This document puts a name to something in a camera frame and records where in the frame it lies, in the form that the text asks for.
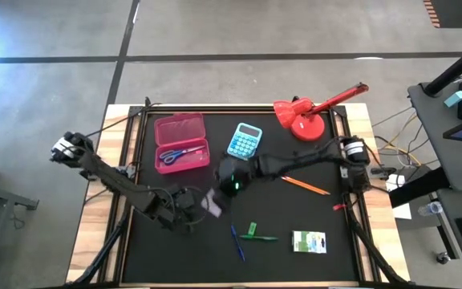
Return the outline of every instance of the green marker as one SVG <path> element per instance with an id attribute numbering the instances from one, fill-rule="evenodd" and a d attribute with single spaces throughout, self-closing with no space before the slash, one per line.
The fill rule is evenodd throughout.
<path id="1" fill-rule="evenodd" d="M 261 240 L 261 241 L 277 241 L 277 237 L 266 237 L 266 236 L 251 236 L 251 235 L 240 235 L 240 238 L 246 240 Z"/>

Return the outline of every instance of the calculator display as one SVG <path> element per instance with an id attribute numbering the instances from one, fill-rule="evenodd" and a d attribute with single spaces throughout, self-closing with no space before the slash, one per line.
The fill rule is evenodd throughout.
<path id="1" fill-rule="evenodd" d="M 238 129 L 240 132 L 246 133 L 250 136 L 259 136 L 260 132 L 257 131 L 256 129 L 252 129 L 250 127 L 246 127 L 244 125 L 241 125 L 240 128 Z"/>

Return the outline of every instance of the orange pencil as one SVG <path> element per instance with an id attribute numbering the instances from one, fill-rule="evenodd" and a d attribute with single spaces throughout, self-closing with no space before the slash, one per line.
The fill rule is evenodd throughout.
<path id="1" fill-rule="evenodd" d="M 297 181 L 291 177 L 287 177 L 287 176 L 283 176 L 281 177 L 281 179 L 285 180 L 285 181 L 288 181 L 289 183 L 292 183 L 294 185 L 298 185 L 304 189 L 308 189 L 310 191 L 313 191 L 315 193 L 320 193 L 321 195 L 329 195 L 330 193 L 329 192 L 326 192 L 325 190 L 323 189 L 319 189 L 317 187 L 314 187 L 312 185 L 309 185 L 309 184 L 306 184 L 305 182 L 303 181 Z"/>

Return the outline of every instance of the concrete floor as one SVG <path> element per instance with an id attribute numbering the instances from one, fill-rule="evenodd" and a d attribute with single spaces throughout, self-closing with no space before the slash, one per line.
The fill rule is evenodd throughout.
<path id="1" fill-rule="evenodd" d="M 0 0 L 0 57 L 118 55 L 131 0 Z M 462 29 L 432 27 L 421 0 L 143 0 L 129 55 L 462 51 Z M 455 59 L 127 63 L 117 104 L 259 103 L 291 96 L 323 101 L 362 81 L 372 123 L 409 107 L 407 86 Z M 87 183 L 48 161 L 67 130 L 101 125 L 115 63 L 0 64 L 0 187 L 40 199 L 17 211 L 0 250 L 0 288 L 63 283 Z M 386 138 L 410 112 L 375 127 Z M 419 124 L 399 138 L 407 146 Z M 425 140 L 421 133 L 416 143 Z M 430 145 L 415 152 L 436 157 Z M 394 157 L 383 157 L 398 165 Z M 437 231 L 401 233 L 411 279 L 462 288 L 462 261 L 441 266 Z"/>

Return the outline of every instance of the scissors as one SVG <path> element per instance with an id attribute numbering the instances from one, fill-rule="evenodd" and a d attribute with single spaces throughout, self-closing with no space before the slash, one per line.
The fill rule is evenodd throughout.
<path id="1" fill-rule="evenodd" d="M 198 149 L 202 149 L 204 147 L 205 145 L 201 145 L 201 146 L 190 148 L 190 149 L 178 149 L 178 150 L 171 149 L 167 152 L 160 154 L 160 159 L 164 162 L 164 164 L 172 165 L 178 157 L 181 157 L 186 153 L 190 153 Z"/>

